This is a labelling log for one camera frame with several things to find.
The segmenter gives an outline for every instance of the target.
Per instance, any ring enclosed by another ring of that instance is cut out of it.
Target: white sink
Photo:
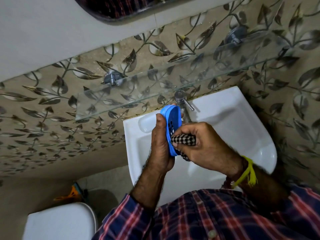
[[[238,87],[189,101],[195,111],[189,111],[193,122],[205,121],[212,125],[221,138],[239,154],[251,158],[256,164],[272,173],[277,162],[274,143]],[[128,164],[132,183],[138,180],[143,165],[150,153],[151,132],[143,132],[139,120],[152,117],[154,111],[123,122],[127,147]],[[186,162],[181,156],[175,158],[175,165],[164,180],[158,205],[171,202],[192,190],[219,189],[226,176]]]

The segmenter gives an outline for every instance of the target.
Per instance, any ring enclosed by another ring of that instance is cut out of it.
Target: hairy forearm
[[[130,193],[151,214],[153,214],[159,201],[165,175],[165,173],[159,172],[147,163]]]
[[[257,165],[253,166],[258,183],[250,187],[247,179],[239,184],[240,188],[261,209],[269,212],[280,210],[289,191]]]

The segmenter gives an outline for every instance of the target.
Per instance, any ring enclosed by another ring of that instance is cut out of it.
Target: left hand
[[[146,166],[167,173],[174,166],[174,157],[169,156],[169,146],[166,137],[166,119],[162,114],[156,114],[156,125],[151,134],[151,153]]]

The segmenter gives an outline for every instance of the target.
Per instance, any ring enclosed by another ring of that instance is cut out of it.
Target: toilet lid
[[[84,203],[71,203],[28,215],[22,240],[90,240],[96,218]]]

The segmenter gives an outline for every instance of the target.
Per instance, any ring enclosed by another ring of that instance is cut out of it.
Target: black and white checkered cloth
[[[178,136],[173,136],[171,137],[171,143],[182,143],[188,146],[195,146],[196,145],[196,137],[191,135],[191,134],[180,134]],[[187,162],[190,161],[190,159],[186,156],[185,153],[183,153],[182,151],[176,149],[180,155],[182,156],[182,158],[184,160],[186,160]]]

